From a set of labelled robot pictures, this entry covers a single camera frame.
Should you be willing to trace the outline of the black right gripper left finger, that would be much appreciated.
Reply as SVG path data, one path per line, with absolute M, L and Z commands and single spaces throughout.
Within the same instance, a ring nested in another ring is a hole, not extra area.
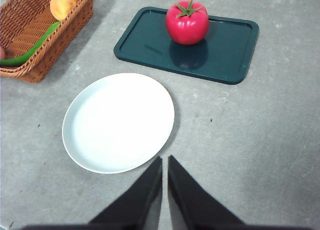
M 29 225 L 25 230 L 142 230 L 162 191 L 163 161 L 157 157 L 131 187 L 87 224 Z

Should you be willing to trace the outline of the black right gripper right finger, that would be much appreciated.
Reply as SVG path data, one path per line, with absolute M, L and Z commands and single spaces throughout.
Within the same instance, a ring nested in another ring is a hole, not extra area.
M 246 224 L 168 157 L 168 187 L 189 230 L 303 230 L 301 226 Z

